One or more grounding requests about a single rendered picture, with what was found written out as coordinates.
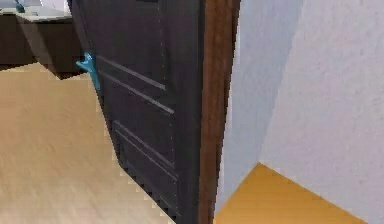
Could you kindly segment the dark brown kitchen cabinet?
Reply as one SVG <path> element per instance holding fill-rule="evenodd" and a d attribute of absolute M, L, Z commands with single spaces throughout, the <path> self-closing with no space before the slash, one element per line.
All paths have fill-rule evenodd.
<path fill-rule="evenodd" d="M 83 49 L 70 13 L 44 6 L 0 7 L 0 71 L 40 63 L 59 79 L 82 73 Z"/>

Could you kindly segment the dark panelled room door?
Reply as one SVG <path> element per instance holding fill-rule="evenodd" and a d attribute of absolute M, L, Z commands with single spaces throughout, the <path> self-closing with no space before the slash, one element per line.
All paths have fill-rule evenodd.
<path fill-rule="evenodd" d="M 120 167 L 199 224 L 202 0 L 68 0 Z"/>

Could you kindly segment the brown wooden door frame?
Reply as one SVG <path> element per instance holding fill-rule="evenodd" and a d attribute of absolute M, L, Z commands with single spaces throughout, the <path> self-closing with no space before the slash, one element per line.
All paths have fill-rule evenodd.
<path fill-rule="evenodd" d="M 198 224 L 213 224 L 241 0 L 205 0 Z"/>

